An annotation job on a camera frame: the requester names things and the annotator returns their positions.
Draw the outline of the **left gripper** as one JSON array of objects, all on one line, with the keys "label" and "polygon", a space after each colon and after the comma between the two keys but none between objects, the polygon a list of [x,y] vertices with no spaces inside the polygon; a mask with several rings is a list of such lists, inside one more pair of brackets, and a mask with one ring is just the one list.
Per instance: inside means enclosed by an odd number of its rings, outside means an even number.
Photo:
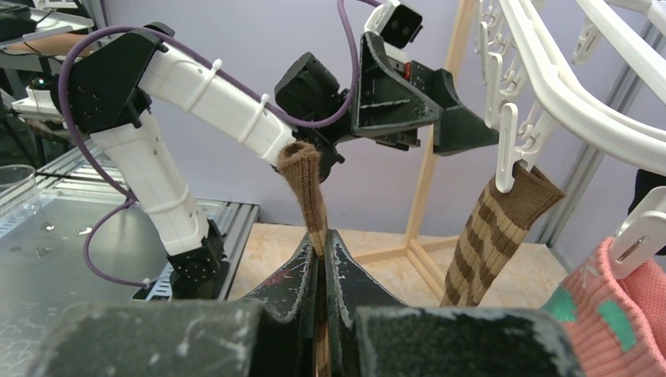
[{"label": "left gripper", "polygon": [[360,39],[360,74],[347,119],[332,127],[335,144],[357,138],[408,150],[419,147],[418,129],[434,125],[433,154],[452,156],[497,145],[499,133],[464,105],[453,106],[452,74],[417,61],[402,69],[387,55],[383,39]]}]

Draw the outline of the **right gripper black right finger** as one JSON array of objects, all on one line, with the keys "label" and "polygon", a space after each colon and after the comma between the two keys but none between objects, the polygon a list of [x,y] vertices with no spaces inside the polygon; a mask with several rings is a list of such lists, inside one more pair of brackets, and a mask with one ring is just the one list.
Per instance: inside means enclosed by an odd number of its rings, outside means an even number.
[{"label": "right gripper black right finger", "polygon": [[538,309],[419,308],[391,294],[327,234],[335,376],[581,376],[564,329]]}]

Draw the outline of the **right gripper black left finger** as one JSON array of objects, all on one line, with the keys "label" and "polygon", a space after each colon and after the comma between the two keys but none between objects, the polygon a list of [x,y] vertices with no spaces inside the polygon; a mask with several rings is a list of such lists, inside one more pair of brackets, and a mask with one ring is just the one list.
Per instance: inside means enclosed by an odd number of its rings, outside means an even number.
[{"label": "right gripper black left finger", "polygon": [[73,306],[29,376],[312,376],[317,258],[308,238],[234,301]]}]

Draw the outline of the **brown striped sock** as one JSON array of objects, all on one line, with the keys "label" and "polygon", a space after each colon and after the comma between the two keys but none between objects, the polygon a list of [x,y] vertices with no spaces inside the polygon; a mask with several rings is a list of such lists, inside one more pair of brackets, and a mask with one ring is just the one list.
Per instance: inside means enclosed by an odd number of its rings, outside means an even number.
[{"label": "brown striped sock", "polygon": [[300,205],[310,244],[317,257],[317,287],[313,323],[313,356],[318,376],[331,375],[325,257],[328,215],[320,190],[320,153],[311,144],[296,141],[278,156],[277,169]]},{"label": "brown striped sock", "polygon": [[442,306],[478,306],[536,220],[565,197],[537,167],[515,164],[513,188],[491,179],[460,233],[445,274]]}]

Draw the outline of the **white plastic clip hanger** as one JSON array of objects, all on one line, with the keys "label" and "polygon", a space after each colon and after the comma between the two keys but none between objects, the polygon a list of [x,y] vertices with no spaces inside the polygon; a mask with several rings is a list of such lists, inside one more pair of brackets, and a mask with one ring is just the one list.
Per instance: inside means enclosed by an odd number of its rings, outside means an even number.
[{"label": "white plastic clip hanger", "polygon": [[[665,60],[644,42],[604,1],[577,1],[630,67],[648,78],[665,104]],[[487,88],[485,123],[499,131],[495,187],[516,191],[514,166],[535,165],[554,126],[566,128],[587,144],[627,164],[665,175],[665,130],[612,110],[587,92],[573,74],[531,1],[473,1],[475,52],[481,54]],[[521,64],[505,74],[503,58],[515,49]],[[536,95],[519,135],[514,97],[523,84]],[[665,246],[665,188],[647,194],[626,217],[609,247],[613,276],[624,279]]]}]

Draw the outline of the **wooden clothes rack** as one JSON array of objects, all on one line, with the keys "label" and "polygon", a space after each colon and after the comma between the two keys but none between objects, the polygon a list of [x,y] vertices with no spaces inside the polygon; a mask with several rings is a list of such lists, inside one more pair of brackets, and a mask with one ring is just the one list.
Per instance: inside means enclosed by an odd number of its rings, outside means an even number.
[{"label": "wooden clothes rack", "polygon": [[[455,23],[444,65],[444,69],[449,71],[454,77],[459,75],[460,68],[462,67],[475,9],[476,2],[473,0],[458,1]],[[354,260],[360,264],[367,264],[406,257],[423,280],[426,281],[435,296],[438,299],[443,299],[445,295],[445,274],[428,253],[430,251],[439,251],[454,247],[458,237],[445,237],[443,240],[429,243],[421,243],[419,241],[419,232],[426,212],[426,205],[430,198],[430,190],[439,159],[439,156],[433,153],[434,142],[434,130],[431,130],[430,146],[425,149],[423,154],[423,161],[412,200],[408,224],[404,233],[403,245],[394,249],[373,251],[358,255]]]}]

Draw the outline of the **black hanging sock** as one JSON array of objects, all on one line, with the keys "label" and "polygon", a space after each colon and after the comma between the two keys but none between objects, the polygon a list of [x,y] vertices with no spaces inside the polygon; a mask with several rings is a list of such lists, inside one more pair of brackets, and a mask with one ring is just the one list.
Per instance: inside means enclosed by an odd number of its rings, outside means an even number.
[{"label": "black hanging sock", "polygon": [[665,186],[665,176],[638,169],[635,175],[634,195],[628,208],[628,214],[638,206],[651,190],[661,186]]}]

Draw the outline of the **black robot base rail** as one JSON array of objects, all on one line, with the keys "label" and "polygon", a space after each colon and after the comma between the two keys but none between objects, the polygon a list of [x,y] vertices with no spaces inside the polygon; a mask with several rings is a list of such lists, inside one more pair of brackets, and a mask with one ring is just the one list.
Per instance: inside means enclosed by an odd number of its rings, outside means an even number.
[{"label": "black robot base rail", "polygon": [[7,170],[1,194],[1,293],[137,300],[226,298],[258,219],[255,204],[194,199],[160,171],[143,178],[100,154]]}]

